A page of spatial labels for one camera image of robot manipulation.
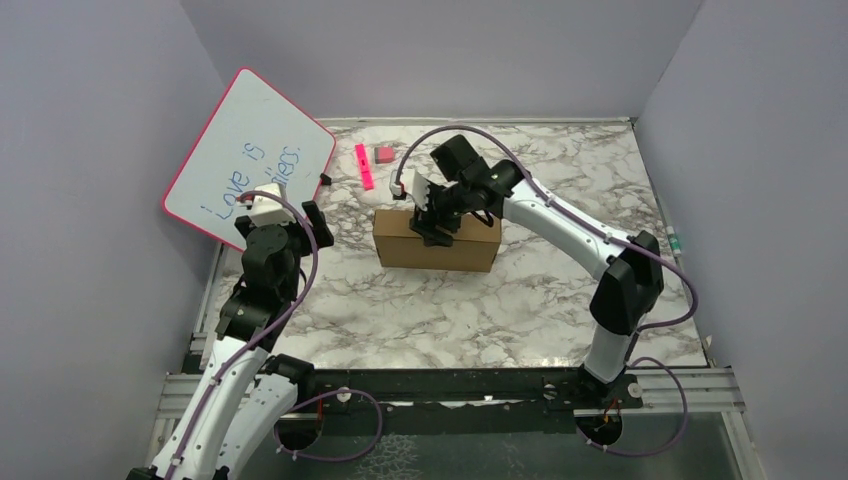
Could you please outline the brown cardboard box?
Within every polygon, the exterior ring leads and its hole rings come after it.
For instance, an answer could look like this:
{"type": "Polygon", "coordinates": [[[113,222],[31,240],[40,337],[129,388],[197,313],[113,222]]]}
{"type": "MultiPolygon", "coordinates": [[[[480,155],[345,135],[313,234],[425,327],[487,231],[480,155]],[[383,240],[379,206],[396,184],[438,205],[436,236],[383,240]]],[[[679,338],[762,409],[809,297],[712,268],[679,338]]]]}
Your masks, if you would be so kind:
{"type": "Polygon", "coordinates": [[[376,210],[373,240],[384,268],[411,268],[441,271],[490,272],[502,242],[502,226],[494,219],[491,227],[465,215],[453,234],[450,247],[425,246],[420,235],[410,229],[412,212],[376,210]]]}

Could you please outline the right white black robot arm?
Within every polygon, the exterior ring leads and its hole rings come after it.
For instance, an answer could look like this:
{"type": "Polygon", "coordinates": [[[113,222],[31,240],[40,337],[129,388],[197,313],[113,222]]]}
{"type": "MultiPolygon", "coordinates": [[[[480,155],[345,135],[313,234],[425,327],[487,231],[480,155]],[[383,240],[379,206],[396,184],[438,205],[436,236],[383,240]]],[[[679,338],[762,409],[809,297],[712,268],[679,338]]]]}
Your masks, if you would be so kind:
{"type": "Polygon", "coordinates": [[[390,180],[394,199],[413,200],[410,228],[425,246],[452,246],[466,214],[488,226],[506,220],[546,240],[596,280],[589,304],[596,327],[576,384],[585,404],[604,405],[616,395],[637,329],[664,289],[658,240],[646,231],[628,235],[562,201],[513,153],[489,165],[462,134],[430,156],[445,184],[419,173],[403,180],[400,169],[390,180]]]}

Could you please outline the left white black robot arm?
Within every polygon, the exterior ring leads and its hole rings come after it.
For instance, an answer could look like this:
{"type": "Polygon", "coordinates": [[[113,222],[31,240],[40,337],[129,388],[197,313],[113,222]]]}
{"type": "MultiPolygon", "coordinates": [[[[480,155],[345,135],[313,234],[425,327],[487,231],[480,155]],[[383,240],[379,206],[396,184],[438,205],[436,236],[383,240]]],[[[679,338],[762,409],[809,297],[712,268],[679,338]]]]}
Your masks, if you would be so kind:
{"type": "Polygon", "coordinates": [[[302,209],[291,214],[259,196],[237,218],[243,273],[221,309],[202,378],[160,452],[129,478],[235,479],[278,419],[313,401],[313,364],[271,352],[315,279],[302,258],[334,243],[316,203],[302,209]]]}

